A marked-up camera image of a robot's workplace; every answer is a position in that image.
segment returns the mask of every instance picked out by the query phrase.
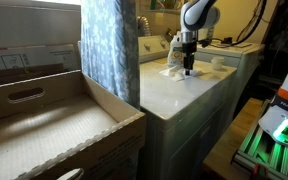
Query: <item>cardboard box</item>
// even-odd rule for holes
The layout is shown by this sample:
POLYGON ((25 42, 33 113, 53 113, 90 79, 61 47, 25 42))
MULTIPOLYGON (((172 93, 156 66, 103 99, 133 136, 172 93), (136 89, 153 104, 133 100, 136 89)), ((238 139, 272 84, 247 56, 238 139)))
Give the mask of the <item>cardboard box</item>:
POLYGON ((70 71, 80 69, 72 44, 0 48, 0 70, 63 64, 70 71))
POLYGON ((0 179, 97 178, 144 145, 145 114, 80 71, 0 86, 0 179))

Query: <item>washing machine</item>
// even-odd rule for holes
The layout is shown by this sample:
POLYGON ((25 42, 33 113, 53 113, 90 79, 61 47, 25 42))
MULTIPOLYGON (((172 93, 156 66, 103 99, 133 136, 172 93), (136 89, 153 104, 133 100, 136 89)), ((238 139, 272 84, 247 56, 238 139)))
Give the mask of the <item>washing machine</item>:
POLYGON ((211 62, 215 56, 224 57, 224 65, 237 68, 236 76, 231 90, 232 102, 226 105, 223 116, 227 117, 227 123, 223 124, 226 129, 238 112, 242 109, 249 98, 249 90, 256 82, 255 73, 260 60, 264 57, 264 45, 243 42, 237 46, 221 48, 223 45, 213 43, 214 46, 202 48, 197 46, 195 59, 211 62))
POLYGON ((203 75, 173 81, 168 68, 169 43, 163 36, 139 38, 140 105, 147 115, 145 146, 139 153, 138 179, 194 179, 222 131, 221 117, 230 101, 236 68, 216 71, 195 61, 203 75))

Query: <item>blue patterned curtain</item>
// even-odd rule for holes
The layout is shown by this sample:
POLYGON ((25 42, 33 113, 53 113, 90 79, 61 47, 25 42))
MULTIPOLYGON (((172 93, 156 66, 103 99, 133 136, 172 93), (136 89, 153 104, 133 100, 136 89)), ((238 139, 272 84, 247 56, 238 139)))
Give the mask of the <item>blue patterned curtain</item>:
POLYGON ((139 61, 135 0, 82 0, 82 71, 135 108, 139 61))

